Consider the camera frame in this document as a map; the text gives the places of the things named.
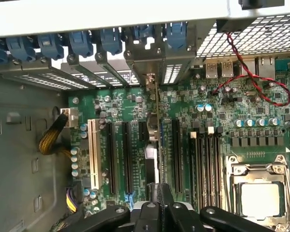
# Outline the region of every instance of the motherboard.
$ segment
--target motherboard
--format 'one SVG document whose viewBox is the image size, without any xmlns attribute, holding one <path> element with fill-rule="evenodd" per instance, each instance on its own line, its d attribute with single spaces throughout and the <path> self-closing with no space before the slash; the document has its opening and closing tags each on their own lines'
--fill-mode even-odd
<svg viewBox="0 0 290 232">
<path fill-rule="evenodd" d="M 275 80 L 288 89 L 289 63 L 275 61 Z M 247 78 L 209 94 L 225 80 L 194 73 L 156 96 L 146 87 L 70 92 L 79 123 L 71 129 L 72 176 L 86 213 L 133 209 L 147 184 L 160 181 L 196 211 L 217 206 L 290 231 L 290 104 L 263 101 Z M 288 100 L 280 86 L 259 85 L 275 102 Z M 149 154 L 152 138 L 159 145 Z"/>
</svg>

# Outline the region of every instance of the cpu socket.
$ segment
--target cpu socket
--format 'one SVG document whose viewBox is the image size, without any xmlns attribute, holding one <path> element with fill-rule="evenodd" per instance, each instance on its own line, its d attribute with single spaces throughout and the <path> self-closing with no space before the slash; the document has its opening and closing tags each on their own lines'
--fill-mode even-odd
<svg viewBox="0 0 290 232">
<path fill-rule="evenodd" d="M 290 170 L 283 155 L 273 163 L 242 163 L 226 157 L 230 212 L 277 232 L 290 231 Z"/>
</svg>

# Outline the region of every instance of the white pci slot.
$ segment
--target white pci slot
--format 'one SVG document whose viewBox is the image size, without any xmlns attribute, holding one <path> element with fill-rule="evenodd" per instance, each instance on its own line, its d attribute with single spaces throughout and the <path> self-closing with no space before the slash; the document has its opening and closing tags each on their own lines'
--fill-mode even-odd
<svg viewBox="0 0 290 232">
<path fill-rule="evenodd" d="M 90 182 L 91 189 L 99 189 L 102 185 L 101 176 L 101 150 L 99 120 L 88 120 L 88 141 L 90 161 Z"/>
</svg>

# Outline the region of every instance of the red and black wire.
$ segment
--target red and black wire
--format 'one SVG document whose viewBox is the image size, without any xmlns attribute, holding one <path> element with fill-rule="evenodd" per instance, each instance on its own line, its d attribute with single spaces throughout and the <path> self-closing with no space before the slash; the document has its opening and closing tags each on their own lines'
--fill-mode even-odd
<svg viewBox="0 0 290 232">
<path fill-rule="evenodd" d="M 247 75 L 239 75 L 239 76 L 235 76 L 235 77 L 230 78 L 229 80 L 227 80 L 227 81 L 224 82 L 223 84 L 220 84 L 220 85 L 218 86 L 218 88 L 216 88 L 216 89 L 212 92 L 212 94 L 216 94 L 216 93 L 218 93 L 218 91 L 219 91 L 219 90 L 220 90 L 224 85 L 226 85 L 226 84 L 228 84 L 228 83 L 230 83 L 230 82 L 232 82 L 232 81 L 234 81 L 234 80 L 237 80 L 237 79 L 239 79 L 239 78 L 245 78 L 245 77 L 248 77 L 248 78 L 251 79 L 251 82 L 252 82 L 253 86 L 256 88 L 256 90 L 257 90 L 259 96 L 260 96 L 262 99 L 264 99 L 265 101 L 267 101 L 267 102 L 270 103 L 270 104 L 273 104 L 273 105 L 275 105 L 275 106 L 279 106 L 279 107 L 280 107 L 280 106 L 286 106 L 286 105 L 289 105 L 289 104 L 290 104 L 290 91 L 288 90 L 287 86 L 286 86 L 285 84 L 281 83 L 281 82 L 278 82 L 278 81 L 272 79 L 272 78 L 265 78 L 265 77 L 260 77 L 260 76 L 258 76 L 258 75 L 254 75 L 254 74 L 252 74 L 251 71 L 249 70 L 248 66 L 244 63 L 243 58 L 242 58 L 242 56 L 239 54 L 239 52 L 238 52 L 236 46 L 234 45 L 234 40 L 233 40 L 233 38 L 231 37 L 231 33 L 226 33 L 226 34 L 227 34 L 227 42 L 228 42 L 229 45 L 232 47 L 233 52 L 235 53 L 235 55 L 236 55 L 238 61 L 239 61 L 239 62 L 241 63 L 241 65 L 243 66 L 243 69 L 246 71 Z M 284 91 L 287 93 L 287 95 L 288 95 L 288 101 L 285 102 L 285 103 L 277 103 L 277 102 L 275 102 L 275 101 L 272 101 L 270 98 L 268 98 L 268 97 L 263 93 L 262 88 L 260 88 L 260 86 L 258 85 L 256 79 L 261 79 L 261 80 L 263 80 L 263 81 L 273 82 L 273 83 L 275 83 L 276 85 L 281 86 L 281 87 L 284 89 Z"/>
</svg>

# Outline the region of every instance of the green circuit board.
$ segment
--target green circuit board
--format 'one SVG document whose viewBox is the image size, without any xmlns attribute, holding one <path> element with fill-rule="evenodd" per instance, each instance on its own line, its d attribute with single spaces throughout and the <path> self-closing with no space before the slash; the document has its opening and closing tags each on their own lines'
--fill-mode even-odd
<svg viewBox="0 0 290 232">
<path fill-rule="evenodd" d="M 286 67 L 289 60 L 276 61 L 275 79 L 284 82 L 290 89 L 290 72 L 281 67 Z M 219 134 L 214 144 L 218 144 L 219 152 L 207 149 L 212 152 L 213 162 L 217 162 L 219 169 L 219 192 L 221 202 L 218 204 L 215 199 L 212 204 L 227 209 L 226 187 L 225 187 L 225 163 L 226 157 L 235 155 L 243 163 L 267 163 L 273 162 L 276 155 L 283 155 L 290 170 L 290 128 L 285 123 L 290 121 L 290 104 L 285 107 L 275 107 L 265 101 L 253 101 L 254 88 L 247 79 L 237 80 L 228 86 L 237 88 L 236 93 L 232 93 L 232 98 L 241 98 L 232 104 L 223 104 L 222 99 L 226 94 L 219 93 L 216 96 L 208 96 L 206 92 L 214 90 L 224 78 L 200 79 L 191 78 L 175 86 L 161 86 L 159 89 L 159 115 L 160 115 L 160 139 L 161 154 L 159 155 L 163 170 L 161 182 L 166 182 L 171 186 L 174 199 L 179 202 L 189 202 L 196 210 L 209 205 L 209 202 L 201 203 L 196 196 L 196 189 L 201 183 L 196 178 L 196 160 L 192 156 L 194 153 L 191 146 L 191 135 L 193 132 L 199 133 L 199 127 L 205 128 L 221 127 L 223 132 Z M 205 86 L 206 92 L 200 94 L 199 87 Z M 265 93 L 276 102 L 287 101 L 287 95 L 280 87 L 266 90 Z M 75 105 L 73 99 L 77 97 L 79 103 Z M 105 101 L 105 97 L 110 97 L 110 101 Z M 127 201 L 125 192 L 125 172 L 124 172 L 124 149 L 122 122 L 129 122 L 131 125 L 132 144 L 132 170 L 133 170 L 133 201 L 146 200 L 146 171 L 144 149 L 146 142 L 140 141 L 140 121 L 146 121 L 148 112 L 156 113 L 155 100 L 150 98 L 150 93 L 145 88 L 126 88 L 115 90 L 85 90 L 72 92 L 69 97 L 69 107 L 77 108 L 79 112 L 79 124 L 84 124 L 88 119 L 99 118 L 95 112 L 95 104 L 99 102 L 102 110 L 107 113 L 106 120 L 115 126 L 116 142 L 116 179 L 117 192 L 110 193 L 110 184 L 107 178 L 103 179 L 103 185 L 99 190 L 99 203 L 92 206 L 85 203 L 86 209 L 95 211 L 107 207 L 107 202 L 123 204 L 132 207 Z M 210 110 L 197 110 L 198 105 L 210 105 Z M 278 119 L 278 125 L 269 125 L 271 118 Z M 247 120 L 254 122 L 252 127 L 247 126 Z M 255 123 L 258 119 L 265 119 L 263 127 Z M 242 125 L 237 127 L 235 121 L 240 120 Z M 89 178 L 89 163 L 87 149 L 82 148 L 82 139 L 79 129 L 72 129 L 72 145 L 80 146 L 82 157 L 80 159 L 81 175 L 75 180 Z M 101 166 L 102 170 L 109 169 L 108 157 L 105 153 L 107 149 L 106 135 L 101 133 Z M 209 176 L 215 181 L 217 176 Z"/>
</svg>

